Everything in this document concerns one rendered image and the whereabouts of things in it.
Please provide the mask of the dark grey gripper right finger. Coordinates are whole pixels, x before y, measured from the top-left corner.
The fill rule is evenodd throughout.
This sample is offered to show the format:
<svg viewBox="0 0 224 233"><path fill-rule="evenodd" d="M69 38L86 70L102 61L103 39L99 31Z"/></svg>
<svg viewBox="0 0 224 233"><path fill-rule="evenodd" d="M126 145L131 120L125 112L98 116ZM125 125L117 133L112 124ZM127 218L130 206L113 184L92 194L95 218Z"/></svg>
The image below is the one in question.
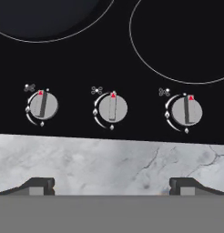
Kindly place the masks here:
<svg viewBox="0 0 224 233"><path fill-rule="evenodd" d="M172 177L169 180L171 196L224 196L224 192L211 187L205 187L192 177Z"/></svg>

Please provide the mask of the black glass hob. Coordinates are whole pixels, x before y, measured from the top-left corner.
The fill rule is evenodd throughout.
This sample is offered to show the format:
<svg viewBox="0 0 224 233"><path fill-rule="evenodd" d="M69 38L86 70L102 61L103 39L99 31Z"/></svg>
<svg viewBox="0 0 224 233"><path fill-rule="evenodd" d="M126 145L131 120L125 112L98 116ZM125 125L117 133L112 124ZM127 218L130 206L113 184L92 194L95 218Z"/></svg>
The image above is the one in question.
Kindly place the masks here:
<svg viewBox="0 0 224 233"><path fill-rule="evenodd" d="M38 90L58 101L47 120L30 111ZM99 113L111 94L127 102L117 123ZM187 95L194 126L171 112ZM224 144L224 0L99 0L62 33L0 32L0 134Z"/></svg>

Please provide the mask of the dark pot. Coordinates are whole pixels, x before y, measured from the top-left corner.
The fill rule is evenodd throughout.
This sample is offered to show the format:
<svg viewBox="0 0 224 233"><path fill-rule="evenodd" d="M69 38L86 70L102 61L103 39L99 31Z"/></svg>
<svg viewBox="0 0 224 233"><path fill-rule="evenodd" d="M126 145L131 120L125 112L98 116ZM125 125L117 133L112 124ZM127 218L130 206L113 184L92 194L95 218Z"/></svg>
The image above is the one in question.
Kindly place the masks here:
<svg viewBox="0 0 224 233"><path fill-rule="evenodd" d="M38 38L62 33L84 20L99 0L0 0L0 32Z"/></svg>

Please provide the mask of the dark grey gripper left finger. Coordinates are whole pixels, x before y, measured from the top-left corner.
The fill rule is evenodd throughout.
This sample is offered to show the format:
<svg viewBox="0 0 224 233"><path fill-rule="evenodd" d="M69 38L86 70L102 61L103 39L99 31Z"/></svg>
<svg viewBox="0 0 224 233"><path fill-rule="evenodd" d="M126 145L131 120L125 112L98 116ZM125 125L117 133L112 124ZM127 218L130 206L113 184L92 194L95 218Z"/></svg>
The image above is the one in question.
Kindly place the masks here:
<svg viewBox="0 0 224 233"><path fill-rule="evenodd" d="M55 179L53 177L31 177L19 187L0 192L2 195L14 196L53 196Z"/></svg>

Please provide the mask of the grey round hob knob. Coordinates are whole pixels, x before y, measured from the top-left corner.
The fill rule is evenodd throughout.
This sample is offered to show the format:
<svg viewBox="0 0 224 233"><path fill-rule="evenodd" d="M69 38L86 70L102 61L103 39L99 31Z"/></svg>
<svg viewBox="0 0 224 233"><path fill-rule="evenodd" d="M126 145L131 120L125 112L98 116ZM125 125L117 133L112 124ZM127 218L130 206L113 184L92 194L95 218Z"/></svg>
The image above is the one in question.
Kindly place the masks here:
<svg viewBox="0 0 224 233"><path fill-rule="evenodd" d="M174 120L182 126L196 125L203 115L202 107L193 95L176 100L171 112Z"/></svg>
<svg viewBox="0 0 224 233"><path fill-rule="evenodd" d="M127 115L127 102L122 96L111 94L104 97L99 104L101 117L109 123L117 123Z"/></svg>
<svg viewBox="0 0 224 233"><path fill-rule="evenodd" d="M52 118L58 110L57 98L45 91L38 90L30 102L30 111L33 117L41 120Z"/></svg>

